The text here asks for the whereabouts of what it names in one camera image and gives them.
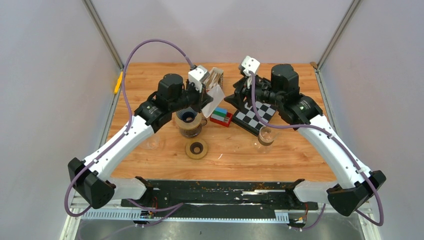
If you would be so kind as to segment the white paper coffee filter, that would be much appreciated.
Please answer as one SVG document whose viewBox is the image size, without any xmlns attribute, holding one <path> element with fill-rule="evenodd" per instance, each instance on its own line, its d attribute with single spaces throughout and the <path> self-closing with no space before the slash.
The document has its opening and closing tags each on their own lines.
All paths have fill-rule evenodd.
<svg viewBox="0 0 424 240">
<path fill-rule="evenodd" d="M 215 85 L 206 93 L 209 97 L 212 97 L 212 102 L 208 103 L 205 107 L 202 108 L 202 114 L 205 118 L 209 118 L 213 111 L 219 106 L 219 104 L 224 100 L 225 94 L 219 84 Z"/>
</svg>

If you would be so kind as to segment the blue glass dripper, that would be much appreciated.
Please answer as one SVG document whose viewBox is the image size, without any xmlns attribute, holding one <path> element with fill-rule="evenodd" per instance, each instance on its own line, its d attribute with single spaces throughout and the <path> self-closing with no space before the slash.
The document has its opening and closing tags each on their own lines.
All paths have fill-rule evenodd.
<svg viewBox="0 0 424 240">
<path fill-rule="evenodd" d="M 176 117 L 184 123 L 191 123 L 195 120 L 198 113 L 191 107 L 178 110 Z"/>
</svg>

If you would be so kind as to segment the glass coffee carafe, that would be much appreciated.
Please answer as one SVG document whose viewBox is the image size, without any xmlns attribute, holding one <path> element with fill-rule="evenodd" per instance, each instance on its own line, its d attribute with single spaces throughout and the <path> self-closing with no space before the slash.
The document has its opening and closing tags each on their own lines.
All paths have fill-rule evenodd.
<svg viewBox="0 0 424 240">
<path fill-rule="evenodd" d="M 180 134 L 185 138 L 194 138 L 200 134 L 202 127 L 208 123 L 204 116 L 197 115 L 193 122 L 186 123 L 176 119 Z"/>
</svg>

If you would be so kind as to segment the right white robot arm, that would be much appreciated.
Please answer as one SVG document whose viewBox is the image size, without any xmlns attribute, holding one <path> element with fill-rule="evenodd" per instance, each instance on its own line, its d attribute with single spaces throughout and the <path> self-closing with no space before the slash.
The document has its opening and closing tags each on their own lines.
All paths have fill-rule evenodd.
<svg viewBox="0 0 424 240">
<path fill-rule="evenodd" d="M 239 70 L 242 78 L 225 101 L 238 110 L 250 107 L 256 111 L 256 103 L 275 106 L 285 126 L 307 139 L 336 177 L 335 182 L 297 180 L 285 195 L 290 208 L 316 202 L 331 205 L 348 217 L 371 197 L 377 197 L 386 176 L 380 170 L 372 171 L 348 149 L 319 105 L 301 93 L 299 75 L 290 64 L 274 65 L 270 79 L 258 76 L 258 67 L 252 63 L 242 63 Z"/>
</svg>

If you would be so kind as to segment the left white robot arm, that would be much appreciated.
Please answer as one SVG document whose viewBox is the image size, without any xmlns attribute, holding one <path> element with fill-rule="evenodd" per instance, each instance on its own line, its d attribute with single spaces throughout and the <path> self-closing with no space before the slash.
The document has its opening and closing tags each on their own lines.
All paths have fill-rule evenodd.
<svg viewBox="0 0 424 240">
<path fill-rule="evenodd" d="M 174 112 L 192 108 L 201 112 L 213 101 L 204 84 L 209 73 L 198 69 L 188 74 L 188 80 L 168 73 L 145 102 L 129 113 L 129 121 L 109 141 L 83 160 L 68 163 L 72 187 L 93 209 L 100 209 L 111 200 L 131 199 L 140 206 L 149 206 L 153 193 L 140 177 L 111 178 L 112 172 L 138 145 L 153 136 L 171 121 Z"/>
</svg>

